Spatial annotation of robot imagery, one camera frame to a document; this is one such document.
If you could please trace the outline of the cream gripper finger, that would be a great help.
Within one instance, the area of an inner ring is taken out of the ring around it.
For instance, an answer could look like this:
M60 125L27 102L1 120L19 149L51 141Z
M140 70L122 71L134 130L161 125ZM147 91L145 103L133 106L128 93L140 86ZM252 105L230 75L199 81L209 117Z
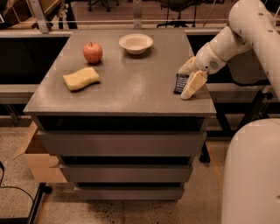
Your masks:
M195 57L191 57L179 70L180 74L191 74L196 71L196 66L194 65Z
M191 73L183 91L181 93L181 98L183 100L190 99L206 82L207 82L207 72L197 71Z

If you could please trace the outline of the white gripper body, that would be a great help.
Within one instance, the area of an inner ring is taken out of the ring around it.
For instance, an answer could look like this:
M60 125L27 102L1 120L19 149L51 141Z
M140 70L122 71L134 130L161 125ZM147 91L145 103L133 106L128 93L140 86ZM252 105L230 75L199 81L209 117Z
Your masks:
M216 74L226 65L226 61L220 59L207 42L196 53L194 64L199 70L208 74Z

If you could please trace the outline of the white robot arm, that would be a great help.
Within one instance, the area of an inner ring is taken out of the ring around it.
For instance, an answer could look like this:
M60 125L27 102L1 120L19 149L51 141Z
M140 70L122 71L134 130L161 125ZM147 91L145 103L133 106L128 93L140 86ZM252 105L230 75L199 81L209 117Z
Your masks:
M280 35L262 0L238 0L228 26L179 70L189 79L181 98L191 98L235 55L253 50L280 99ZM228 146L221 224L280 224L280 119L262 118L240 127Z

